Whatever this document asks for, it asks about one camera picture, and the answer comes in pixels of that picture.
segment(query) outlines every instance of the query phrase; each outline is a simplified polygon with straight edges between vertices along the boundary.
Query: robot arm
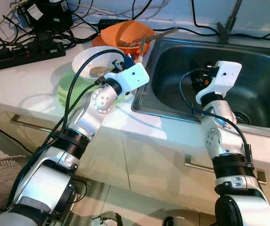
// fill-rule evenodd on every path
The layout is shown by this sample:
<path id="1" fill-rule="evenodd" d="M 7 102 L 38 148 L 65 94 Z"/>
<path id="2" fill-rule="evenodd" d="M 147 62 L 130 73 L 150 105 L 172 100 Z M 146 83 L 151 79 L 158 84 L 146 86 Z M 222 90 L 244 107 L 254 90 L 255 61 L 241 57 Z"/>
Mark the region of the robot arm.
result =
<path id="1" fill-rule="evenodd" d="M 194 82 L 200 79 L 208 81 L 195 90 L 196 101 L 203 111 L 236 123 L 224 97 L 234 85 L 241 64 L 218 61 L 212 69 L 217 71 L 214 78 L 207 74 L 191 78 L 193 87 L 198 87 Z M 215 204 L 218 226 L 270 226 L 270 205 L 255 178 L 252 157 L 242 138 L 230 124 L 215 117 L 204 115 L 201 125 L 214 166 L 215 191 L 220 196 Z"/>
<path id="2" fill-rule="evenodd" d="M 88 143 L 117 97 L 149 81 L 141 63 L 105 75 L 105 83 L 83 97 L 68 128 L 45 150 L 20 182 L 11 209 L 0 214 L 0 226 L 41 226 L 70 205 L 71 181 Z"/>

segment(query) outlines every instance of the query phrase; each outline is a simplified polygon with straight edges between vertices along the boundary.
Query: sink basin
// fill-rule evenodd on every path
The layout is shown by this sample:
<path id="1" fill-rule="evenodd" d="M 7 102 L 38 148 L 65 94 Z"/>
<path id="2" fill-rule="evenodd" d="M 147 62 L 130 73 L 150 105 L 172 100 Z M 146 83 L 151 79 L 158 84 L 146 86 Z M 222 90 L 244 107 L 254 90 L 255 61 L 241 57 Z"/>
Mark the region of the sink basin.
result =
<path id="1" fill-rule="evenodd" d="M 190 70 L 190 60 L 199 67 L 218 60 L 242 64 L 242 70 L 226 100 L 244 132 L 270 137 L 270 48 L 223 45 L 162 38 L 156 41 L 147 64 L 150 82 L 139 88 L 132 109 L 173 119 L 199 123 L 199 116 L 182 101 L 178 83 Z M 191 81 L 183 87 L 188 101 L 201 109 L 195 101 Z"/>

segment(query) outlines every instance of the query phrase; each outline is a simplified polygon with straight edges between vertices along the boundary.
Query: sink drain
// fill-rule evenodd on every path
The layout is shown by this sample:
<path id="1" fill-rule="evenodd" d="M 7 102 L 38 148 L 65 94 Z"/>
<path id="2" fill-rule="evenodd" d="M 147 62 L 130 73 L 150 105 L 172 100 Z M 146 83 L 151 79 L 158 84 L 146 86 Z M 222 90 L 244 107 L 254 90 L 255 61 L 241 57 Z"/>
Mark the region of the sink drain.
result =
<path id="1" fill-rule="evenodd" d="M 246 116 L 245 114 L 241 113 L 241 112 L 233 112 L 235 114 L 235 117 L 237 118 L 237 123 L 240 124 L 250 124 L 250 120 L 248 118 L 248 116 Z"/>

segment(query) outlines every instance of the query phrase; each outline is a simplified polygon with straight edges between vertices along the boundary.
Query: countertop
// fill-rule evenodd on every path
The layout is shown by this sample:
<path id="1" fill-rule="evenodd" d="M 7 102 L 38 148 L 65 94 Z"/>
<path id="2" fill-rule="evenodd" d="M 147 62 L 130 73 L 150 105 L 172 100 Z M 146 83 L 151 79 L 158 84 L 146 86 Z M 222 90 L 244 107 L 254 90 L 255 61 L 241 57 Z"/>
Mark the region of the countertop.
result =
<path id="1" fill-rule="evenodd" d="M 92 33 L 85 27 L 79 27 L 74 32 L 75 36 L 84 38 Z M 200 37 L 185 32 L 176 32 L 169 37 L 216 41 L 216 37 Z M 232 37 L 230 43 L 270 48 L 270 41 L 266 40 Z M 66 51 L 64 57 L 0 70 L 0 108 L 40 119 L 59 120 L 64 113 L 56 95 L 60 79 L 65 71 L 71 69 L 73 58 L 90 45 L 91 42 L 79 44 Z M 144 65 L 151 49 L 143 59 Z M 133 97 L 114 107 L 111 114 L 105 117 L 102 128 L 117 135 L 149 139 L 169 148 L 195 150 L 198 155 L 207 156 L 199 124 L 133 112 L 132 101 Z M 245 136 L 252 145 L 257 166 L 270 168 L 270 137 L 248 133 Z"/>

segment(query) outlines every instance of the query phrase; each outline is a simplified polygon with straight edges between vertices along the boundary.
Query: cabinet handle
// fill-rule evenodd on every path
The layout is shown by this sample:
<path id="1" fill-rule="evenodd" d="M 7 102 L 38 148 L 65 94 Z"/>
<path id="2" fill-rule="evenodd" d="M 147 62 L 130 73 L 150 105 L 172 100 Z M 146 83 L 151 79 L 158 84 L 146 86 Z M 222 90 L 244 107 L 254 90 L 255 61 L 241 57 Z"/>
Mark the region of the cabinet handle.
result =
<path id="1" fill-rule="evenodd" d="M 16 124 L 16 125 L 19 125 L 19 126 L 25 126 L 25 127 L 29 127 L 29 128 L 33 128 L 33 129 L 42 130 L 42 131 L 45 131 L 45 132 L 51 132 L 50 128 L 46 128 L 46 127 L 43 127 L 43 126 L 38 126 L 38 125 L 23 122 L 23 121 L 19 121 L 19 119 L 20 119 L 20 115 L 15 114 L 11 118 L 11 120 L 9 122 L 13 123 L 13 124 Z"/>
<path id="2" fill-rule="evenodd" d="M 206 172 L 214 173 L 213 168 L 191 163 L 191 155 L 188 155 L 188 154 L 185 155 L 185 164 L 184 165 L 187 166 L 187 167 L 193 168 L 193 169 L 203 170 L 203 171 L 206 171 Z M 257 180 L 261 185 L 267 185 L 266 175 L 265 175 L 264 172 L 257 171 Z"/>

